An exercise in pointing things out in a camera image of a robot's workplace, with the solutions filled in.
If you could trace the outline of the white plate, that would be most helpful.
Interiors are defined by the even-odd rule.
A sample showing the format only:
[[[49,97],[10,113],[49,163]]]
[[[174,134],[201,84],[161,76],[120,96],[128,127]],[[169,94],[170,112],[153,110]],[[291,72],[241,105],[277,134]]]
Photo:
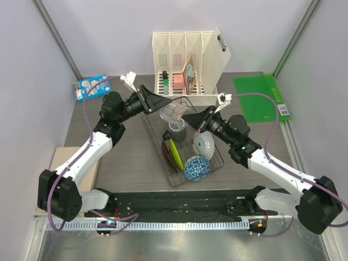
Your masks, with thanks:
[[[208,131],[195,132],[192,138],[192,147],[196,155],[211,160],[215,151],[213,136]]]

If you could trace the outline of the grey mug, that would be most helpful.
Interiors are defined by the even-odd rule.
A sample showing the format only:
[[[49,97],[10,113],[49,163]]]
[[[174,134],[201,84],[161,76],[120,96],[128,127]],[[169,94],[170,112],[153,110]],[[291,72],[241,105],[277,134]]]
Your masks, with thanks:
[[[163,140],[172,139],[174,142],[182,142],[187,135],[187,124],[180,120],[178,124],[169,123],[168,129],[163,133]]]

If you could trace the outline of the yellow-green plate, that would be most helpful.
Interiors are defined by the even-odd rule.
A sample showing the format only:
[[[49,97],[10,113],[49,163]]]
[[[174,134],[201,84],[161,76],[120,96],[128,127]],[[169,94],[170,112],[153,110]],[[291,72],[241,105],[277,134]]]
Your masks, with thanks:
[[[175,160],[176,165],[179,167],[180,170],[184,170],[183,161],[179,155],[178,149],[172,139],[169,140],[170,145],[170,151],[172,152],[173,158]]]

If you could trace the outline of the pink mug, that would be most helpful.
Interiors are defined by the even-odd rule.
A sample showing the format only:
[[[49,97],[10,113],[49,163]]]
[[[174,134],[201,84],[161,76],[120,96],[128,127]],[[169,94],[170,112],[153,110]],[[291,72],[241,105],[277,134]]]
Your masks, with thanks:
[[[183,106],[179,103],[172,103],[172,119],[173,120],[180,120],[182,118],[182,115],[186,111],[186,106]]]

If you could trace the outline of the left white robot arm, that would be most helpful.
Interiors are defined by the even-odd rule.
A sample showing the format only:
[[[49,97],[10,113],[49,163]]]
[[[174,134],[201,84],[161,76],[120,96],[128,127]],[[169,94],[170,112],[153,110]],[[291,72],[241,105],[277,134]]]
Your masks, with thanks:
[[[105,217],[112,216],[116,204],[111,193],[104,189],[80,192],[81,181],[120,141],[126,130],[123,122],[140,113],[151,114],[171,102],[170,98],[154,94],[144,85],[126,100],[115,91],[106,94],[100,120],[86,143],[64,164],[40,174],[38,208],[45,210],[49,218],[56,216],[65,222],[72,221],[81,212],[93,210]]]

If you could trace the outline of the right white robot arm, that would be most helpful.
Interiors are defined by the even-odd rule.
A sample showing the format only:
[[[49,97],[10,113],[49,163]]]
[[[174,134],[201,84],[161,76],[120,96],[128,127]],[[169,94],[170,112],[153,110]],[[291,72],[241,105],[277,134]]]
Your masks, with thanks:
[[[225,142],[232,160],[258,172],[280,185],[286,192],[258,186],[246,200],[246,210],[253,215],[270,210],[296,218],[310,232],[322,234],[347,206],[339,198],[335,185],[326,176],[315,178],[300,172],[268,154],[249,137],[250,128],[242,115],[224,120],[213,107],[183,120],[199,133],[209,131]]]

